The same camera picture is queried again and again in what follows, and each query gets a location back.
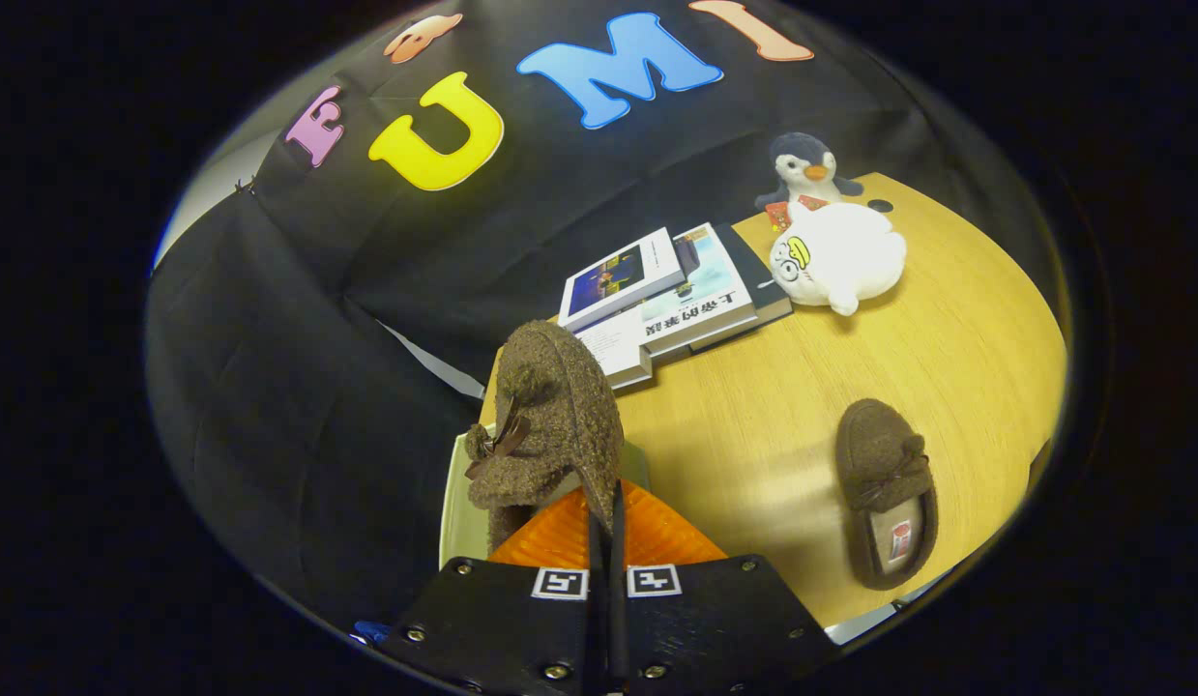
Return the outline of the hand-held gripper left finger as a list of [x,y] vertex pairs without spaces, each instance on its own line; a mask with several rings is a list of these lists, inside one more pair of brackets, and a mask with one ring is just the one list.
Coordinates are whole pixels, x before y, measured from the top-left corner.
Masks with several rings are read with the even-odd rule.
[[580,490],[558,506],[577,520],[579,565],[448,559],[391,622],[379,655],[453,695],[585,695],[603,673],[604,532]]

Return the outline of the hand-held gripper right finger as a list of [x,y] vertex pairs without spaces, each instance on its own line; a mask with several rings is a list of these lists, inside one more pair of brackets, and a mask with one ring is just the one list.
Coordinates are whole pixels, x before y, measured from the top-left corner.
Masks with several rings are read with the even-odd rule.
[[761,555],[625,565],[615,495],[610,671],[627,695],[785,695],[840,648]]

